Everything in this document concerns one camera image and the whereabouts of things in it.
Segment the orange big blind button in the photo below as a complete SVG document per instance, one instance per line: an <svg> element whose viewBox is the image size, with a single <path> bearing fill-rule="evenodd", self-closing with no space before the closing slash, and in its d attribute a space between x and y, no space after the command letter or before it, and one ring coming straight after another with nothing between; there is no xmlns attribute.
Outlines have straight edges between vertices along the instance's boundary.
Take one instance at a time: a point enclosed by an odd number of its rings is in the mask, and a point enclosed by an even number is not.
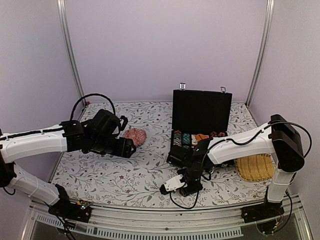
<svg viewBox="0 0 320 240"><path fill-rule="evenodd" d="M201 140L207 139L207 136L204 135L204 134L197 134L197 135L195 136L195 139L196 139L197 141L201 141Z"/></svg>

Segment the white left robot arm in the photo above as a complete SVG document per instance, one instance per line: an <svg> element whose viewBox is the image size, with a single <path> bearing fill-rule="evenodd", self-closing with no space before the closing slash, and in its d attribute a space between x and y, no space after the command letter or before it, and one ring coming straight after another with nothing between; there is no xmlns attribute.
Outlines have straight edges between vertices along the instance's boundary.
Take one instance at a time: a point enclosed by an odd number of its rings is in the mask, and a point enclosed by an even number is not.
<svg viewBox="0 0 320 240"><path fill-rule="evenodd" d="M0 137L0 186L42 200L54 206L63 217L70 217L75 210L66 190L40 180L15 161L46 153L75 151L130 158L137 148L132 139L119 136L127 123L125 116L117 117L101 109L84 122L70 119L44 129L5 133Z"/></svg>

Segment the red card deck box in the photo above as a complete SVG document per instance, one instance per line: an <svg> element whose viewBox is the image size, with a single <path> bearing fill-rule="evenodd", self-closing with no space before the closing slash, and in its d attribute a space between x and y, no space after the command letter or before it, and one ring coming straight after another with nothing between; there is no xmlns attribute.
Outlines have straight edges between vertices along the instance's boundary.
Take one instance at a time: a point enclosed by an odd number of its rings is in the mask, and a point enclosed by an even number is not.
<svg viewBox="0 0 320 240"><path fill-rule="evenodd" d="M196 145L198 144L198 142L199 142L199 141L196 140L196 134L192 134L192 135L191 135L191 145L192 145L192 146L196 146Z"/></svg>

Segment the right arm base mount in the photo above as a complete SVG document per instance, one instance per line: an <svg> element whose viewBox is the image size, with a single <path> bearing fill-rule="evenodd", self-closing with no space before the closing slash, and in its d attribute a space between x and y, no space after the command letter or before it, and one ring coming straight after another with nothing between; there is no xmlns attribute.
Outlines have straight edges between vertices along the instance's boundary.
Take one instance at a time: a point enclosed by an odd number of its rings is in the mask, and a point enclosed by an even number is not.
<svg viewBox="0 0 320 240"><path fill-rule="evenodd" d="M256 223L257 230L264 235L276 232L285 213L282 202L264 202L257 205L246 206L241 209L241 217L245 223Z"/></svg>

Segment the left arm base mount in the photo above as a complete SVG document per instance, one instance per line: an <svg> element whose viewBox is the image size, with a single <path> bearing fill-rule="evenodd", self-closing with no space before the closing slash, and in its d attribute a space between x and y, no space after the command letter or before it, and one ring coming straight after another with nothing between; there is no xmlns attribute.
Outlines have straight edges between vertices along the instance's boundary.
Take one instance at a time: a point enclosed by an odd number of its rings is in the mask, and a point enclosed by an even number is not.
<svg viewBox="0 0 320 240"><path fill-rule="evenodd" d="M54 186L58 190L58 201L48 207L48 213L63 219L88 223L92 213L90 203L84 200L72 203L66 190L62 186L58 184Z"/></svg>

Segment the black poker case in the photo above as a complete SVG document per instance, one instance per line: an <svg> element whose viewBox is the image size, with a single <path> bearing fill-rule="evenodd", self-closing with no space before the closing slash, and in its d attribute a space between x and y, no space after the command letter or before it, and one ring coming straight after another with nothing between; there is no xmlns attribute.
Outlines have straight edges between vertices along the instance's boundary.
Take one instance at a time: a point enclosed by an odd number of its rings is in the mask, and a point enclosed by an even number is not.
<svg viewBox="0 0 320 240"><path fill-rule="evenodd" d="M211 132L227 133L233 94L221 87L220 91L187 90L181 82L173 90L170 150L174 131L191 135L208 135Z"/></svg>

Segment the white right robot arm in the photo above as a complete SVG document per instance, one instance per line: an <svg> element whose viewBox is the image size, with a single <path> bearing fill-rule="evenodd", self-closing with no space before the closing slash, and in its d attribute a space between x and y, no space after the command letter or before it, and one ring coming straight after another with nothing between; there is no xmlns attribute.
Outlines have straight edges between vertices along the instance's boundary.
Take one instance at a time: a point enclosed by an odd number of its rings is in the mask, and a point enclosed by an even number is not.
<svg viewBox="0 0 320 240"><path fill-rule="evenodd" d="M297 124L275 114L270 121L252 130L231 136L200 140L194 149L171 149L169 156L187 160L190 165L161 187L163 195L180 191L181 195L198 193L206 166L213 168L231 160L254 155L270 155L276 163L271 184L266 190L266 201L259 206L262 218L269 218L278 210L292 177L305 165L301 136Z"/></svg>

